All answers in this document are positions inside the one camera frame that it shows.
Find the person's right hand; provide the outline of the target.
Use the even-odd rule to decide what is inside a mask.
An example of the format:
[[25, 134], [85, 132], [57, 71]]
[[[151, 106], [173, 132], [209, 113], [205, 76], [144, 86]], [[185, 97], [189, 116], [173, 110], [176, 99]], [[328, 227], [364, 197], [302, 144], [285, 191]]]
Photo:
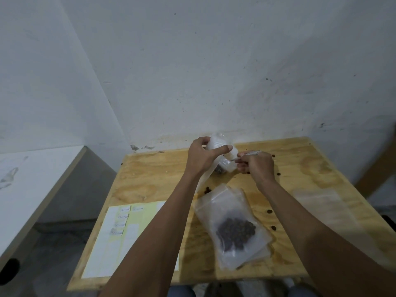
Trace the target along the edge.
[[251, 156], [249, 167], [250, 175], [260, 192], [265, 193], [268, 188], [271, 188], [276, 183], [275, 164], [271, 154], [262, 151], [258, 155]]

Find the person's left hand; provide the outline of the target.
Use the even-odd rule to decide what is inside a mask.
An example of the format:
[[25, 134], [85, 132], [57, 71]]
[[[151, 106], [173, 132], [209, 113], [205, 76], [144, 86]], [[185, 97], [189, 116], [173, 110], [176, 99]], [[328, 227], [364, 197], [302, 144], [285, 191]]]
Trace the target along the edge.
[[207, 171], [216, 158], [212, 158], [210, 150], [204, 148], [210, 141], [210, 137], [195, 139], [188, 149], [188, 156], [184, 174], [192, 179], [200, 178]]

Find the small clear plastic bag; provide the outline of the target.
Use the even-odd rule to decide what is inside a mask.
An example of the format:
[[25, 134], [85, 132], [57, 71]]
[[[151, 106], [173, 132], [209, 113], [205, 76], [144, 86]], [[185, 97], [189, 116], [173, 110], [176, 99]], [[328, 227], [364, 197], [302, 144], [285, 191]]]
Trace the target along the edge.
[[197, 188], [195, 190], [195, 193], [198, 193], [198, 191], [204, 186], [205, 182], [210, 178], [217, 165], [220, 165], [223, 169], [225, 169], [226, 173], [233, 173], [237, 169], [237, 165], [235, 164], [235, 162], [229, 160], [237, 157], [239, 150], [236, 148], [234, 144], [231, 144], [231, 140], [228, 139], [224, 134], [213, 133], [210, 136], [209, 143], [206, 145], [206, 149], [211, 150], [221, 147], [223, 145], [233, 145], [233, 150], [228, 154], [219, 156], [214, 160], [210, 168], [207, 171], [205, 171], [204, 174], [201, 176]]

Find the silver metal tweezers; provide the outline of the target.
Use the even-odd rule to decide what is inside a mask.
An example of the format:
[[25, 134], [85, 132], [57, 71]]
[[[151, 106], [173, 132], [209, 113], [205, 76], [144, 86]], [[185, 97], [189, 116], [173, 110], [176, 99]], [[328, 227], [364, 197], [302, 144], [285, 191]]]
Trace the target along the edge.
[[246, 156], [254, 156], [254, 155], [258, 155], [259, 153], [261, 153], [260, 150], [254, 150], [254, 151], [246, 152], [246, 153], [242, 154], [241, 156], [237, 156], [237, 157], [235, 157], [233, 159], [230, 159], [229, 161], [236, 161], [236, 160], [242, 158], [242, 156], [245, 156], [245, 155]]

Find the person's right forearm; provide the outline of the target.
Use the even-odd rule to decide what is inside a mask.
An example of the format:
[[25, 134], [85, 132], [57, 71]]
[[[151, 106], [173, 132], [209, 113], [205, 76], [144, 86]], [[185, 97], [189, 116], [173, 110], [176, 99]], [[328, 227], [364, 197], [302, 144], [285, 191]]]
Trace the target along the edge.
[[274, 179], [254, 179], [324, 297], [396, 297], [396, 275], [315, 218]]

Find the person's left forearm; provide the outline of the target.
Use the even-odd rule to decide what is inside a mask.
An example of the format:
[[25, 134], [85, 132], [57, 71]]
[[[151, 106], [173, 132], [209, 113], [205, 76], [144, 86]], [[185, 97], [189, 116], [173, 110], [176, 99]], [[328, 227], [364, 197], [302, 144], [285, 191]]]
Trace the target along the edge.
[[186, 170], [99, 297], [166, 297], [202, 172]]

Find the clear zip bag with beans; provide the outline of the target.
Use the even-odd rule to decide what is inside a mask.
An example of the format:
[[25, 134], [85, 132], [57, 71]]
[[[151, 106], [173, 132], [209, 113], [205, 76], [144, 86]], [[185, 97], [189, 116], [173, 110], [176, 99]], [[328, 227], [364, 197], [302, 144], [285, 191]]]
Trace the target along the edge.
[[197, 199], [194, 211], [206, 232], [212, 239], [217, 264], [221, 270], [236, 270], [240, 263], [236, 250], [223, 252], [216, 230], [226, 218], [234, 218], [238, 213], [238, 201], [231, 188], [221, 184], [210, 193]]

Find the pile of dark coffee beans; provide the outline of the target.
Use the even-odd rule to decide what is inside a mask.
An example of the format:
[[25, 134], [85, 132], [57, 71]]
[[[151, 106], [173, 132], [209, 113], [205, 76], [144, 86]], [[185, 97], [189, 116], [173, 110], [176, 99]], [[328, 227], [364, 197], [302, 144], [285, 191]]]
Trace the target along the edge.
[[216, 230], [223, 252], [243, 250], [255, 233], [255, 224], [240, 218], [226, 218]]

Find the stack of empty clear bags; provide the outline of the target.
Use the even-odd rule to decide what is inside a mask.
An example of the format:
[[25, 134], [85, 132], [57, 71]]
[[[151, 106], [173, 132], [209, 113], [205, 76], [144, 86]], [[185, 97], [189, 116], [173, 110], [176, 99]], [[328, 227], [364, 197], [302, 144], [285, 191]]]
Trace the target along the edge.
[[315, 218], [344, 237], [359, 237], [364, 230], [334, 189], [294, 190], [293, 196]]

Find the person's dark shoe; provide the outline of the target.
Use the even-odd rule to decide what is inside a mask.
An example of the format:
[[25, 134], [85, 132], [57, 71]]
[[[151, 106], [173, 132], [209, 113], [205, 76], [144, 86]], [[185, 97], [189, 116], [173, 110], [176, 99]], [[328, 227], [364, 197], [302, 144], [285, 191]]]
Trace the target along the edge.
[[204, 297], [244, 297], [236, 282], [212, 282], [205, 289]]

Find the person's blue jeans leg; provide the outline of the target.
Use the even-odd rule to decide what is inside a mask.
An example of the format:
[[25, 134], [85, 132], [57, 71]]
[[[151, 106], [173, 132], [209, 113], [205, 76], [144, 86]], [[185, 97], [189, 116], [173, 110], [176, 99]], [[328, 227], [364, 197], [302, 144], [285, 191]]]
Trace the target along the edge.
[[286, 297], [321, 297], [319, 292], [311, 285], [299, 283], [291, 287]]
[[167, 297], [196, 297], [196, 293], [189, 285], [170, 286]]

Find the yellow and white label sheet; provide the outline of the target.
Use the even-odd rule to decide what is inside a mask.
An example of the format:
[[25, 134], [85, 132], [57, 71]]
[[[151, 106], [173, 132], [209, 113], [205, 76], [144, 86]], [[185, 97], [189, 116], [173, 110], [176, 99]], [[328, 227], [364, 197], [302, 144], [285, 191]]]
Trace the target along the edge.
[[82, 279], [110, 277], [165, 201], [110, 206]]

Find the white side table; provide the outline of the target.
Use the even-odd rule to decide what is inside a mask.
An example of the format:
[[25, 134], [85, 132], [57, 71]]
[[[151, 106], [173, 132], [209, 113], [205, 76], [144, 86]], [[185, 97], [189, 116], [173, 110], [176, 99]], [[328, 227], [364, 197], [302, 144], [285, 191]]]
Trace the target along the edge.
[[71, 146], [0, 154], [0, 270], [86, 151]]

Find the black round object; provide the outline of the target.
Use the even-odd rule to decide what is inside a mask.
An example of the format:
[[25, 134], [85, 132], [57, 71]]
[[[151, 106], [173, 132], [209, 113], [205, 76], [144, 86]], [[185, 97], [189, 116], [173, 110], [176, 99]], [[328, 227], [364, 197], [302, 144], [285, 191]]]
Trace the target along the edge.
[[9, 259], [0, 271], [0, 286], [6, 285], [12, 281], [20, 271], [20, 268], [21, 263], [17, 258]]

